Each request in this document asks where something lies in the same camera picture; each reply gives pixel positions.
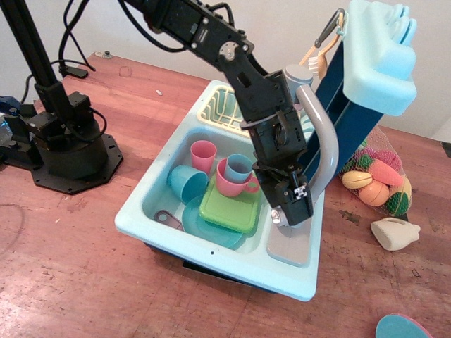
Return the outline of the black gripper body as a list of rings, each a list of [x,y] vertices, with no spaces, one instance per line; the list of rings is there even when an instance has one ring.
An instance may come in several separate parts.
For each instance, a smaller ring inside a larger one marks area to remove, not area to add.
[[[311,211],[312,200],[299,158],[307,151],[297,111],[242,109],[240,127],[254,146],[254,171],[266,199],[283,211]]]

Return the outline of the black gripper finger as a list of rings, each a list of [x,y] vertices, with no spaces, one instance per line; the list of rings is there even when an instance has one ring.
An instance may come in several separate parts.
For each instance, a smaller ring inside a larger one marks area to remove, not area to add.
[[[296,202],[293,204],[283,204],[282,210],[285,214],[285,223],[288,226],[296,226],[299,223],[308,220],[314,214],[314,208],[312,204],[307,202]]]

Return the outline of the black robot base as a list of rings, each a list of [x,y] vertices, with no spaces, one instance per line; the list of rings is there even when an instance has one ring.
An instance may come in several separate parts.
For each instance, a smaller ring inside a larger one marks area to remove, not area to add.
[[[68,129],[53,113],[1,98],[1,162],[29,170],[37,186],[77,194],[106,184],[122,160],[96,121]]]

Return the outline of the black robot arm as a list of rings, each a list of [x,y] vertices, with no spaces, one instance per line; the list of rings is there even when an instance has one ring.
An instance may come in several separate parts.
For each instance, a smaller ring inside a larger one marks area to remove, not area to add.
[[[121,1],[144,16],[149,28],[166,33],[197,57],[221,71],[235,91],[255,150],[253,169],[273,208],[290,226],[312,217],[307,178],[298,163],[307,143],[282,71],[266,72],[252,55],[244,31],[224,20],[216,7],[200,1]]]

